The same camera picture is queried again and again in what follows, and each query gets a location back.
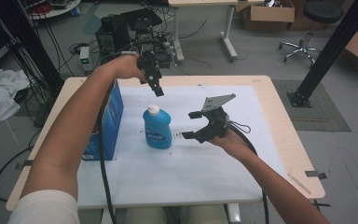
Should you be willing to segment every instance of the white t-shirt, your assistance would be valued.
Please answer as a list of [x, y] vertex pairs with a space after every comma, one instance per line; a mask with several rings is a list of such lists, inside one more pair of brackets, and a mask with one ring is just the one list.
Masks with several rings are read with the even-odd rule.
[[69, 193], [45, 189], [22, 197], [8, 221], [9, 224], [77, 224], [76, 199]]

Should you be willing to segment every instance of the bottle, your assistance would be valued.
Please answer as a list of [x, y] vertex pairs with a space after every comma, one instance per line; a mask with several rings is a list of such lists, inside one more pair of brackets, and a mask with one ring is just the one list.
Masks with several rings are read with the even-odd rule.
[[157, 105], [150, 105], [144, 112], [145, 136], [149, 146], [165, 149], [172, 143], [171, 116]]

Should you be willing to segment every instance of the stool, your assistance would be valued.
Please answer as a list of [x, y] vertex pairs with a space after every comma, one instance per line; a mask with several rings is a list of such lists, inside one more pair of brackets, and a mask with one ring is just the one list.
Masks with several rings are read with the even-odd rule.
[[340, 7], [338, 7], [332, 3], [329, 3], [329, 2], [307, 3], [304, 6], [303, 13], [309, 19], [315, 21], [312, 29], [310, 31], [308, 31], [308, 33], [304, 37], [304, 40], [301, 39], [299, 41], [298, 45], [288, 43], [288, 42], [280, 42], [279, 49], [281, 49], [283, 47], [283, 45], [287, 45], [287, 46], [295, 48], [295, 51], [293, 51], [290, 54], [287, 54], [284, 57], [284, 60], [283, 60], [284, 62], [286, 62], [290, 56], [292, 56], [296, 53], [299, 53], [299, 52], [303, 52], [310, 59], [310, 66], [313, 66], [315, 64], [315, 60], [310, 56], [309, 51], [312, 50], [312, 51], [316, 51], [318, 53], [321, 53], [321, 51], [318, 49], [315, 49], [315, 48], [310, 48], [307, 45], [310, 42], [310, 39], [312, 38], [313, 32], [315, 31], [318, 23], [330, 24], [330, 23], [337, 22], [337, 21], [339, 21], [339, 19], [342, 17], [342, 15], [344, 13]]

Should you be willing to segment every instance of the person's leg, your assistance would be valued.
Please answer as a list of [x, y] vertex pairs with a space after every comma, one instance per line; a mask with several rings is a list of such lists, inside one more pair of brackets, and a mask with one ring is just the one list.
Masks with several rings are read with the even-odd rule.
[[182, 224], [228, 224], [225, 207], [218, 205], [183, 206]]
[[126, 223], [166, 224], [167, 217], [162, 207], [128, 208]]

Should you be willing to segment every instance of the hand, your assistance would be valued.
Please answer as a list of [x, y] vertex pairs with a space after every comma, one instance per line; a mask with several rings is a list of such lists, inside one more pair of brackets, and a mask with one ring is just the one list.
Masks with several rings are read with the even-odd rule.
[[231, 129], [227, 129], [227, 133], [224, 138], [215, 137], [209, 140], [209, 142], [215, 146], [221, 147], [228, 155], [237, 160], [246, 156], [246, 153], [251, 152], [251, 149], [248, 148], [246, 143]]
[[132, 78], [137, 77], [140, 80], [146, 81], [145, 75], [139, 70], [137, 60], [139, 54], [123, 55], [109, 63], [104, 63], [97, 69], [105, 74], [113, 75], [115, 78]]

